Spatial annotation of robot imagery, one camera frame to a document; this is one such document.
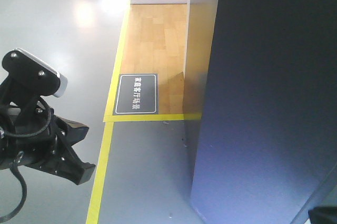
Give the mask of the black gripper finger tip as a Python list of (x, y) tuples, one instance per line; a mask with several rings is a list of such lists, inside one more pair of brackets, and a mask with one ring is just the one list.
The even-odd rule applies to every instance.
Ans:
[(336, 224), (336, 207), (315, 207), (308, 211), (312, 224)]

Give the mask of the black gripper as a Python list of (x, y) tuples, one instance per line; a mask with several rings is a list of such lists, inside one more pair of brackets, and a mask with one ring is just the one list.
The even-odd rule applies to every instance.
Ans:
[[(43, 99), (57, 95), (64, 81), (58, 77), (16, 79), (1, 83), (1, 169), (16, 169), (44, 161), (55, 145), (56, 128), (73, 146), (84, 140), (89, 127), (54, 115)], [(72, 147), (62, 147), (56, 175), (80, 185), (88, 182), (96, 165), (83, 162)]]

